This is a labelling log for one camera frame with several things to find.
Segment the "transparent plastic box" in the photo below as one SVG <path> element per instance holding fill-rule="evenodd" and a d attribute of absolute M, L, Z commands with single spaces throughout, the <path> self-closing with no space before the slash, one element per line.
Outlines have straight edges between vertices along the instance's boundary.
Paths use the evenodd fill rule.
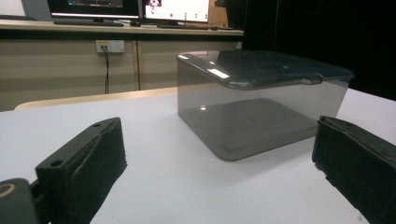
<path fill-rule="evenodd" d="M 187 52 L 177 56 L 177 111 L 215 155 L 237 161 L 314 136 L 353 77 L 274 51 Z"/>

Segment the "table surface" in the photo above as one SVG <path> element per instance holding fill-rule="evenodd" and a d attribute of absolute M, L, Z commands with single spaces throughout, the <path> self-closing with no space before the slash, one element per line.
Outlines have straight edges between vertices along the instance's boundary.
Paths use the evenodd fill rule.
<path fill-rule="evenodd" d="M 177 115 L 175 93 L 0 113 L 0 179 L 88 126 L 120 117 L 128 167 L 92 223 L 367 223 L 315 168 L 314 138 L 222 161 Z M 396 102 L 348 90 L 339 119 L 396 144 Z"/>

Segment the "power socket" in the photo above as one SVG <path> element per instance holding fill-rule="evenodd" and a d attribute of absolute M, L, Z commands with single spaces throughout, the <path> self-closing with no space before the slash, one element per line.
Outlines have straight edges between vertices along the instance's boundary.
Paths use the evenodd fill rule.
<path fill-rule="evenodd" d="M 125 43 L 123 40 L 96 40 L 96 52 L 104 53 L 102 47 L 107 47 L 109 53 L 125 52 Z"/>

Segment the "computer monitor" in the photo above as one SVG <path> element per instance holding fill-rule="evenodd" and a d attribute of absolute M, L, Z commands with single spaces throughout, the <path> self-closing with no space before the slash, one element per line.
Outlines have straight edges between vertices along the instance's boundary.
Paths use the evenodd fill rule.
<path fill-rule="evenodd" d="M 48 3 L 52 18 L 88 19 L 92 25 L 111 25 L 105 20 L 139 18 L 138 0 L 48 0 Z"/>
<path fill-rule="evenodd" d="M 209 0 L 142 0 L 145 21 L 208 23 Z"/>

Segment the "screw hole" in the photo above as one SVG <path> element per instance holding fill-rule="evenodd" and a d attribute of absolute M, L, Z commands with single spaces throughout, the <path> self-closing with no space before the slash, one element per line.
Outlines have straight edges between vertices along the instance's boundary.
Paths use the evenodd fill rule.
<path fill-rule="evenodd" d="M 61 165 L 61 164 L 62 164 L 62 162 L 63 162 L 63 161 L 53 161 L 53 162 L 50 164 L 50 166 L 52 166 L 52 167 L 56 167 L 56 166 L 59 166 L 59 165 Z"/>

